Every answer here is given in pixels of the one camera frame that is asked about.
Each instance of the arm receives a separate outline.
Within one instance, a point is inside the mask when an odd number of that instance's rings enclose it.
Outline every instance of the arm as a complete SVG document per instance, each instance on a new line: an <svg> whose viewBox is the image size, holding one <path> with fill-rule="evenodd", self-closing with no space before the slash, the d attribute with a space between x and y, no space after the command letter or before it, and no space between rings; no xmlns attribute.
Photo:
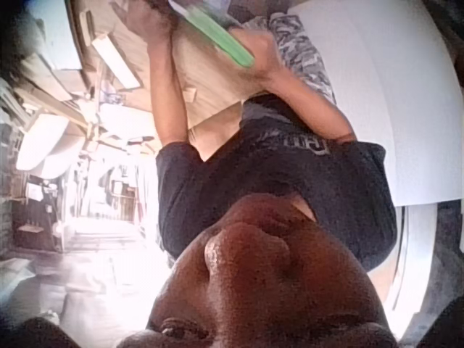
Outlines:
<svg viewBox="0 0 464 348"><path fill-rule="evenodd" d="M241 70L243 75L283 99L319 136L339 143L356 140L340 110L283 66L271 33L232 29L231 34L254 56L254 66Z"/></svg>
<svg viewBox="0 0 464 348"><path fill-rule="evenodd" d="M154 126L161 144L189 141L187 110L172 55L172 41L148 45Z"/></svg>
<svg viewBox="0 0 464 348"><path fill-rule="evenodd" d="M264 87L284 100L322 138L341 143L356 140L352 126L340 110L285 67L273 73Z"/></svg>
<svg viewBox="0 0 464 348"><path fill-rule="evenodd" d="M131 0L127 11L110 4L124 25L147 43L152 112L161 144L188 142L186 105L173 60L176 16L165 0Z"/></svg>

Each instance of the hand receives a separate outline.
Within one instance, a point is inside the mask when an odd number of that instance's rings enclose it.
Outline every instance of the hand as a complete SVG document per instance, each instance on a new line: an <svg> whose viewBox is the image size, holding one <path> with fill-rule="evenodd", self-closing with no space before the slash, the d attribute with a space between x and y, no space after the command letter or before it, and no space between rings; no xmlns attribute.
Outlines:
<svg viewBox="0 0 464 348"><path fill-rule="evenodd" d="M254 57L252 67L244 69L236 65L242 75L254 78L263 87L285 67L278 52L273 34L268 31L230 29L236 38Z"/></svg>
<svg viewBox="0 0 464 348"><path fill-rule="evenodd" d="M123 0L127 11L114 0L110 0L109 4L121 22L148 45L170 41L177 17L167 0Z"/></svg>

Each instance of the green book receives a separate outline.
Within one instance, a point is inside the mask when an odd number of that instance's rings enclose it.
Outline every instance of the green book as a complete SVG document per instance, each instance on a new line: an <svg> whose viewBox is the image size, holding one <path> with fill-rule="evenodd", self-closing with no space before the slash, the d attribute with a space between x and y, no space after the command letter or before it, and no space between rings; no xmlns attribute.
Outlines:
<svg viewBox="0 0 464 348"><path fill-rule="evenodd" d="M205 34L238 65L251 67L254 64L253 55L227 31L231 26L240 26L232 17L206 4L183 7L173 0L169 0L169 3L180 16Z"/></svg>

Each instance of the lip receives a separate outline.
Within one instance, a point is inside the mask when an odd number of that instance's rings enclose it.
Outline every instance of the lip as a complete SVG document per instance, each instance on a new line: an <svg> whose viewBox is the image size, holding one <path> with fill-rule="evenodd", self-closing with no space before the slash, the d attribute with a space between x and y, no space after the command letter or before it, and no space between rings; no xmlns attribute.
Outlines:
<svg viewBox="0 0 464 348"><path fill-rule="evenodd" d="M283 238L314 222L285 199L270 194L252 194L237 201L217 226L224 228L235 223L253 225L271 236Z"/></svg>

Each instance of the man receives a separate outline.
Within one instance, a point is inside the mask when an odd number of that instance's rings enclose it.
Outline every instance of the man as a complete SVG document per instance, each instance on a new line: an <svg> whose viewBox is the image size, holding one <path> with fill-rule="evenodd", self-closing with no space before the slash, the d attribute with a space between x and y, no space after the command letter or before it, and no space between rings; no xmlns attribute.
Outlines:
<svg viewBox="0 0 464 348"><path fill-rule="evenodd" d="M396 240L384 150L356 141L297 17L255 21L272 33L231 30L255 58L238 71L267 93L244 103L238 133L203 162L189 143L174 20L150 3L113 8L148 45L159 229L177 262L148 330L122 346L394 346L366 275Z"/></svg>

